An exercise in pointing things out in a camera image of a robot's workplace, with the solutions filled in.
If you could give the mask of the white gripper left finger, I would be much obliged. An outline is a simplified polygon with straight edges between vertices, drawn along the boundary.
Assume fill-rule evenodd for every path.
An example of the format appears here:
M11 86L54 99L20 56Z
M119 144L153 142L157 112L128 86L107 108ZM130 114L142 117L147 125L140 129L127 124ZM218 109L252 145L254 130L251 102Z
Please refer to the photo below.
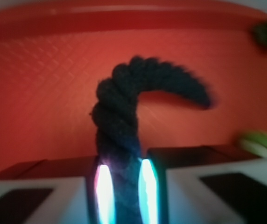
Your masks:
M109 167L98 157L28 161L0 171L0 224L112 224Z

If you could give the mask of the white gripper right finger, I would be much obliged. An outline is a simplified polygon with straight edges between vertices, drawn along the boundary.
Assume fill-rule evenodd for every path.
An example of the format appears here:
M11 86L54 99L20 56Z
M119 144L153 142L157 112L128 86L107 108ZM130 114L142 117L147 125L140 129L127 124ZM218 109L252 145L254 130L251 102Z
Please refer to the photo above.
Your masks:
M267 157L230 145L151 148L139 200L145 224L267 224Z

